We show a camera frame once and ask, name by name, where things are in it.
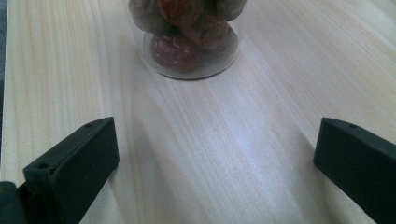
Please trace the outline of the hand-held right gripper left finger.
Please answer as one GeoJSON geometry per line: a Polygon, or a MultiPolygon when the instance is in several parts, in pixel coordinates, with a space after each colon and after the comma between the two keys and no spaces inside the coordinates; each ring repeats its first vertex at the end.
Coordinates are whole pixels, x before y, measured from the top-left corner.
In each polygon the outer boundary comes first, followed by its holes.
{"type": "Polygon", "coordinates": [[[120,162],[114,119],[87,123],[23,169],[34,224],[78,224],[120,162]]]}

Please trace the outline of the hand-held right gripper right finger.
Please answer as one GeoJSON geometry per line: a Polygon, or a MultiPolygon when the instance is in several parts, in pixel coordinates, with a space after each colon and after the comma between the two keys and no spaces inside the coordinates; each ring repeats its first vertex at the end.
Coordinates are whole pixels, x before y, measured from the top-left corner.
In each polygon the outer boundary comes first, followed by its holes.
{"type": "Polygon", "coordinates": [[[313,163],[377,224],[396,224],[396,145],[324,118],[313,163]]]}

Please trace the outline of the orange cup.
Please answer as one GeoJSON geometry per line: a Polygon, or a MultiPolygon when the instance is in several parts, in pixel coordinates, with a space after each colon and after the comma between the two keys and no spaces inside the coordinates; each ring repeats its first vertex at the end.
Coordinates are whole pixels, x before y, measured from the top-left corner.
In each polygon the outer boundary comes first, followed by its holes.
{"type": "Polygon", "coordinates": [[[237,57],[249,0],[125,0],[143,62],[167,77],[201,79],[237,57]]]}

